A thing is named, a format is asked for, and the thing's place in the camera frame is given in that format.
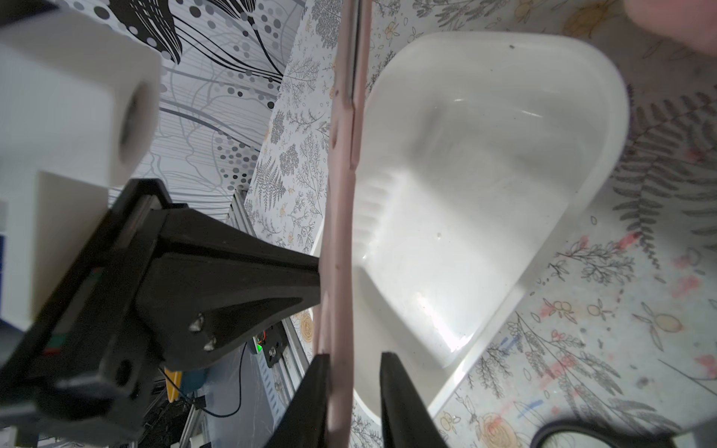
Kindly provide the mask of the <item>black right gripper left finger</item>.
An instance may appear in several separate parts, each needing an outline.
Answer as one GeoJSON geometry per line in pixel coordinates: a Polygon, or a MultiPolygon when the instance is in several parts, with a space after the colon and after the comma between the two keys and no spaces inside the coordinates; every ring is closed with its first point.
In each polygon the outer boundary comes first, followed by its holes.
{"type": "Polygon", "coordinates": [[[266,448],[327,447],[330,356],[317,355],[266,448]]]}

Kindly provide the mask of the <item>rose gold scissors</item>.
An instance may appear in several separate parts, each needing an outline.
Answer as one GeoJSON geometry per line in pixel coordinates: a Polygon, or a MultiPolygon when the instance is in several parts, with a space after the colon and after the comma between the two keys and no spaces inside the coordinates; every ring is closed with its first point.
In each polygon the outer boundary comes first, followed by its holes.
{"type": "Polygon", "coordinates": [[[372,4],[342,5],[330,122],[327,204],[321,235],[314,352],[330,362],[325,444],[349,443],[354,391],[352,225],[360,164],[372,4]]]}

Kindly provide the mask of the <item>medium black handled scissors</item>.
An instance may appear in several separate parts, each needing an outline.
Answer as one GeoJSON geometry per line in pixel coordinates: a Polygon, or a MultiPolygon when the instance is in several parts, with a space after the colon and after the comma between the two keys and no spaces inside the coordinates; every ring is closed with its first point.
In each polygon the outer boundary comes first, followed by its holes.
{"type": "Polygon", "coordinates": [[[554,442],[558,436],[578,436],[580,440],[587,440],[597,447],[675,447],[670,437],[640,438],[577,420],[555,421],[545,425],[534,435],[530,446],[547,447],[548,443],[554,442]]]}

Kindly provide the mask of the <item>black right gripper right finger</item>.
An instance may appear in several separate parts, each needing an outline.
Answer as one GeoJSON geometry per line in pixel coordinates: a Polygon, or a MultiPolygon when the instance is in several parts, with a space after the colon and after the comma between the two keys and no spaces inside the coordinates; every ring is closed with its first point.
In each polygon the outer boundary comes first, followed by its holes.
{"type": "Polygon", "coordinates": [[[382,354],[379,379],[384,446],[446,447],[397,354],[382,354]]]}

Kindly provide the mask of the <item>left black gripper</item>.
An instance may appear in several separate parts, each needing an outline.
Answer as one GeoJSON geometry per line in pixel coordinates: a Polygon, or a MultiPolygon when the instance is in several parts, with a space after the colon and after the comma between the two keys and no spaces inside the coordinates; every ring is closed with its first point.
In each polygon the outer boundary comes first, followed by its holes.
{"type": "Polygon", "coordinates": [[[1,371],[1,423],[91,445],[143,431],[160,367],[205,369],[319,304],[319,260],[130,181],[1,371]]]}

